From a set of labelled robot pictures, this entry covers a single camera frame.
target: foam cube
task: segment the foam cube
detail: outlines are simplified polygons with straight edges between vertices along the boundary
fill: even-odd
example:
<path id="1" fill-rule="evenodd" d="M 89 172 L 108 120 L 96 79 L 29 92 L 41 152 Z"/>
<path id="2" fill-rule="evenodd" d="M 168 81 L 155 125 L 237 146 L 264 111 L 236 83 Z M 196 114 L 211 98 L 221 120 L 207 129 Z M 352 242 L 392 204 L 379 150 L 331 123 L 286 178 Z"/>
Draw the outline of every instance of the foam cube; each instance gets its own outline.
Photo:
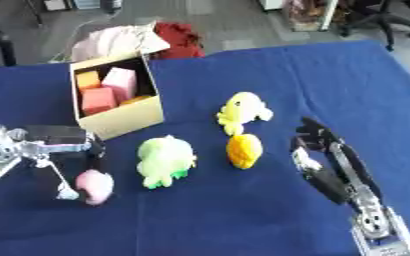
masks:
<path id="1" fill-rule="evenodd" d="M 76 75 L 77 88 L 82 93 L 88 89 L 101 87 L 101 80 L 97 71 L 89 71 Z"/>
<path id="2" fill-rule="evenodd" d="M 84 91 L 82 111 L 86 116 L 107 111 L 116 107 L 116 100 L 111 88 L 96 88 Z"/>
<path id="3" fill-rule="evenodd" d="M 134 70 L 112 68 L 102 81 L 104 88 L 111 88 L 118 102 L 129 100 L 137 90 L 137 76 Z"/>

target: yellow duck toy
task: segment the yellow duck toy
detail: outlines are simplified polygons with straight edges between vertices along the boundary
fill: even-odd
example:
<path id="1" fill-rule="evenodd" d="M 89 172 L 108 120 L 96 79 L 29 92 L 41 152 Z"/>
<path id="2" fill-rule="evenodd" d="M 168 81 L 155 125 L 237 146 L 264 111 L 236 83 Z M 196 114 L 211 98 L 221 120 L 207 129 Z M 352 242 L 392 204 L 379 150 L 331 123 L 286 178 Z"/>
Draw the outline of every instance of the yellow duck toy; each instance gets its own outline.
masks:
<path id="1" fill-rule="evenodd" d="M 240 169 L 251 168 L 263 154 L 261 141 L 253 134 L 235 135 L 227 144 L 227 156 Z"/>
<path id="2" fill-rule="evenodd" d="M 254 93 L 239 92 L 217 113 L 218 123 L 224 126 L 229 136 L 241 135 L 244 132 L 243 124 L 254 121 L 256 118 L 269 121 L 273 117 L 272 110 Z"/>

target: table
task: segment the table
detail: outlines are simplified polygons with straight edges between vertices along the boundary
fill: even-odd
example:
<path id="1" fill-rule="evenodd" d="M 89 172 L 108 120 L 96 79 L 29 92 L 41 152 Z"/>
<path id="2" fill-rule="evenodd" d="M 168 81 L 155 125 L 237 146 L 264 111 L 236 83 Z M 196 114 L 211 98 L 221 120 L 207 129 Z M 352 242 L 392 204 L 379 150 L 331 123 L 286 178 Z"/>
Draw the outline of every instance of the table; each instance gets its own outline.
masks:
<path id="1" fill-rule="evenodd" d="M 288 154 L 303 115 L 357 150 L 410 228 L 410 75 L 377 43 L 230 51 L 151 68 L 166 122 L 107 141 L 114 197 L 93 208 L 49 201 L 17 168 L 0 181 L 0 256 L 357 255 L 350 210 L 303 181 Z M 238 91 L 257 93 L 275 112 L 245 126 L 265 149 L 246 171 L 227 161 L 228 137 L 214 118 Z M 0 123 L 72 125 L 71 108 L 67 65 L 0 69 Z M 136 150 L 166 134 L 193 145 L 198 167 L 148 191 Z"/>

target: wire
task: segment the wire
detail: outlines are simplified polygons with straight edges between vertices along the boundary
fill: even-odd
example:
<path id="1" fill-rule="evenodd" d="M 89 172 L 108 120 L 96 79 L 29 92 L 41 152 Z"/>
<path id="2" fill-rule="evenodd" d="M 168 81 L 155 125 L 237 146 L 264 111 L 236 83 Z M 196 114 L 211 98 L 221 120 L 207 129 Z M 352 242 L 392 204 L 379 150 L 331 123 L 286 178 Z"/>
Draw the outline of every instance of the wire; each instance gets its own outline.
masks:
<path id="1" fill-rule="evenodd" d="M 93 23 L 96 23 L 96 22 L 99 22 L 99 21 L 110 21 L 110 20 L 112 20 L 113 18 L 115 18 L 116 16 L 118 16 L 118 15 L 122 12 L 123 9 L 124 9 L 124 6 L 122 6 L 122 7 L 121 7 L 116 13 L 114 13 L 113 15 L 106 15 L 106 17 L 100 17 L 100 18 L 92 19 L 92 20 L 89 20 L 89 21 L 86 21 L 86 22 L 83 22 L 83 23 L 77 25 L 77 26 L 74 28 L 73 32 L 71 33 L 70 37 L 67 39 L 67 41 L 66 41 L 66 43 L 65 43 L 65 47 L 63 47 L 62 50 L 61 50 L 60 52 L 58 52 L 56 55 L 54 55 L 48 62 L 49 62 L 49 63 L 51 63 L 51 62 L 60 62 L 60 61 L 58 61 L 57 59 L 58 59 L 61 55 L 64 55 L 64 58 L 63 58 L 61 61 L 62 61 L 62 62 L 67 61 L 67 58 L 66 58 L 67 50 L 68 50 L 69 48 L 71 48 L 71 45 L 73 44 L 74 39 L 76 38 L 77 34 L 79 33 L 79 30 L 80 30 L 83 26 L 88 25 L 88 24 L 93 24 Z"/>

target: chair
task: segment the chair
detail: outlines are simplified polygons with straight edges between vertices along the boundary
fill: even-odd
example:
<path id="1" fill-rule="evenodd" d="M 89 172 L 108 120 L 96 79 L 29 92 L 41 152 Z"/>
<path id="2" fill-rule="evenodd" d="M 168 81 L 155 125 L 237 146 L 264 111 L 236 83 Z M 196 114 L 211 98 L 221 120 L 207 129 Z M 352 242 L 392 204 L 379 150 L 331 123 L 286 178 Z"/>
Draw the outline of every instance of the chair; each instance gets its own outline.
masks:
<path id="1" fill-rule="evenodd" d="M 393 51 L 395 39 L 393 37 L 392 24 L 399 24 L 410 27 L 410 20 L 395 16 L 390 13 L 390 4 L 392 0 L 383 0 L 379 10 L 373 10 L 367 6 L 362 5 L 362 1 L 357 1 L 353 6 L 354 12 L 360 13 L 365 17 L 357 21 L 349 21 L 347 24 L 341 26 L 340 35 L 347 37 L 351 34 L 351 30 L 364 26 L 369 23 L 376 23 L 384 31 L 387 37 L 387 50 Z"/>
<path id="2" fill-rule="evenodd" d="M 15 66 L 17 61 L 15 59 L 14 47 L 9 36 L 0 31 L 0 50 L 5 66 Z"/>

